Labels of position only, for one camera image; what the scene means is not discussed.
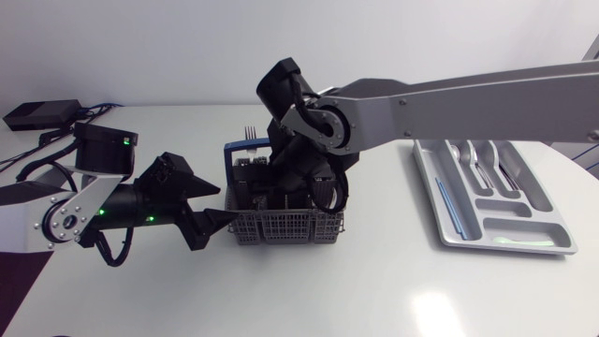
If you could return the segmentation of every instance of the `gray plastic basket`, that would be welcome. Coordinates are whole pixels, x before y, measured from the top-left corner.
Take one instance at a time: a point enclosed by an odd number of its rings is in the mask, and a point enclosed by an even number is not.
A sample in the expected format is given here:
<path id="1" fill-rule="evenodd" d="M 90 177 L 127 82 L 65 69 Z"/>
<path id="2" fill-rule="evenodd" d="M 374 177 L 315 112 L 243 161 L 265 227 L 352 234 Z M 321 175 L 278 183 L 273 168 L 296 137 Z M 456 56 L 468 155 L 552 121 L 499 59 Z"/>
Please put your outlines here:
<path id="1" fill-rule="evenodd" d="M 314 208 L 268 210 L 266 200 L 254 200 L 257 210 L 239 210 L 235 191 L 243 193 L 244 186 L 226 189 L 226 209 L 240 216 L 228 226 L 240 245 L 290 244 L 290 243 L 335 243 L 337 235 L 344 231 L 343 212 L 329 214 Z"/>

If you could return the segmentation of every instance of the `blue cable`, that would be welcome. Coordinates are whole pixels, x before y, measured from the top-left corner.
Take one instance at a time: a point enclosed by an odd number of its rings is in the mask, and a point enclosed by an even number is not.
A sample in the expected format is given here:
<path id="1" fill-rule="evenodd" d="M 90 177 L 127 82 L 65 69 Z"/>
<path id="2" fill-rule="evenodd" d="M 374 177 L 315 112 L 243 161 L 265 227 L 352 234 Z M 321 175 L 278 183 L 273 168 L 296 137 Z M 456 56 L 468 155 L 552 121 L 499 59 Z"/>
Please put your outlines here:
<path id="1" fill-rule="evenodd" d="M 594 150 L 597 146 L 599 146 L 599 144 L 596 144 L 595 146 L 592 146 L 590 149 L 588 149 L 587 151 L 582 152 L 582 154 L 579 154 L 577 156 L 575 156 L 574 158 L 572 158 L 572 160 L 577 160 L 579 159 L 582 155 L 587 154 L 589 151 Z"/>
<path id="2" fill-rule="evenodd" d="M 587 167 L 587 170 L 592 169 L 592 168 L 596 167 L 597 165 L 599 165 L 599 162 L 596 162 L 596 163 L 592 164 L 591 166 Z"/>

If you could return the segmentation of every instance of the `white table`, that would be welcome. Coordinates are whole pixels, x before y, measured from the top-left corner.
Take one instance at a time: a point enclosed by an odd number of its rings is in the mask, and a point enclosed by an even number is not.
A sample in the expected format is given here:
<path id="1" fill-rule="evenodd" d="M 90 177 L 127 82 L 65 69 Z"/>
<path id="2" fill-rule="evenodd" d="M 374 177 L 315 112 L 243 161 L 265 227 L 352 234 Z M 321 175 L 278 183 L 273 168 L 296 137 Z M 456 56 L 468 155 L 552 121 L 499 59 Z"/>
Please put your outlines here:
<path id="1" fill-rule="evenodd" d="M 245 125 L 266 137 L 269 120 L 261 106 L 200 106 L 116 109 L 97 123 L 139 133 L 136 174 L 170 151 L 222 187 L 193 199 L 201 210 L 224 208 L 224 144 L 242 139 Z M 37 142 L 37 131 L 1 127 L 1 158 Z M 140 228 L 116 269 L 72 246 L 51 257 L 6 336 L 595 336 L 599 183 L 541 143 L 517 146 L 569 226 L 575 255 L 443 246 L 412 141 L 394 141 L 348 170 L 346 232 L 335 244 L 238 246 L 223 230 L 190 252 L 175 226 Z M 123 235 L 110 233 L 113 250 Z"/>

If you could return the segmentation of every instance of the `cutlery tray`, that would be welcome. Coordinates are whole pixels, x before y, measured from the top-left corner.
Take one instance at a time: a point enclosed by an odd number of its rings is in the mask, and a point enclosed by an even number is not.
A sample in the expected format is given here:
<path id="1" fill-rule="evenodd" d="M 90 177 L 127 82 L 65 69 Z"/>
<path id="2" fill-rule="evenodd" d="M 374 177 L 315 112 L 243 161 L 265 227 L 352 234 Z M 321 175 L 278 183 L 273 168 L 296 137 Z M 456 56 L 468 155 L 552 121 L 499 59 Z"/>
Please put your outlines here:
<path id="1" fill-rule="evenodd" d="M 509 141 L 415 140 L 414 156 L 449 246 L 572 255 L 560 213 Z"/>

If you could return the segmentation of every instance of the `spoon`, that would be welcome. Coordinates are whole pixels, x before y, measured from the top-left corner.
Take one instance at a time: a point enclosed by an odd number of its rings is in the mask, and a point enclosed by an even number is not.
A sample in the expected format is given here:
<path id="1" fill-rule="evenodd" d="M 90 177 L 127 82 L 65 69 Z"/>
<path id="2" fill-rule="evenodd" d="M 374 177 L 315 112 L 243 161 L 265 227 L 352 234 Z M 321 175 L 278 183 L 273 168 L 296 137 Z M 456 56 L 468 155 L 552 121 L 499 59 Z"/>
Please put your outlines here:
<path id="1" fill-rule="evenodd" d="M 495 237 L 495 238 L 493 238 L 493 242 L 535 245 L 535 246 L 542 246 L 542 247 L 551 247 L 551 246 L 555 245 L 555 243 L 553 241 L 551 241 L 551 240 L 542 241 L 542 242 L 521 242 L 521 241 L 507 239 L 507 238 L 504 238 L 504 237 Z"/>

